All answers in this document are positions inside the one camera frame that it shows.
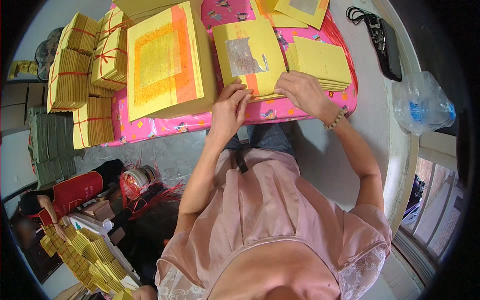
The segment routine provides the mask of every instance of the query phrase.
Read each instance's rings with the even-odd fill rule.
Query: person's hand
[[[146,285],[132,291],[134,300],[156,300],[156,292],[153,287]]]
[[[293,105],[327,125],[338,115],[338,106],[327,98],[314,76],[297,71],[283,72],[274,89],[275,93],[287,96]]]
[[[53,227],[55,228],[57,234],[59,235],[59,237],[64,240],[64,241],[67,241],[67,236],[65,235],[65,233],[63,232],[60,224],[53,224]]]
[[[237,133],[245,121],[245,110],[253,90],[246,90],[247,85],[241,79],[223,88],[212,108],[212,125],[207,138],[218,146],[225,145]]]

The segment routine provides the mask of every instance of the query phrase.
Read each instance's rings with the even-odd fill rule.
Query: black cord
[[[356,13],[361,13],[361,15],[357,17],[353,17],[354,14]],[[369,11],[363,10],[361,8],[355,7],[355,6],[350,6],[347,8],[347,18],[352,21],[355,25],[360,24],[360,22],[368,17],[375,17],[378,18],[378,16],[374,13],[371,13]]]

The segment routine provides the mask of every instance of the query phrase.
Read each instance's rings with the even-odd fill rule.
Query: plastic bag
[[[392,84],[394,116],[398,124],[414,135],[450,127],[455,108],[435,77],[428,71],[408,74]]]

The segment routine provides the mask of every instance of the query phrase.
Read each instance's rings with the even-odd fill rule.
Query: lace sleeve
[[[382,270],[386,253],[386,245],[377,246],[338,273],[341,300],[356,300],[372,287]]]
[[[158,285],[157,296],[159,300],[201,300],[204,291],[172,266]]]

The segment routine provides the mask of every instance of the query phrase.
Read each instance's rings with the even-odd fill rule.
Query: woman's right hand
[[[338,106],[327,98],[314,76],[297,71],[283,72],[274,89],[275,93],[287,96],[293,105],[325,124],[332,124],[338,115]]]

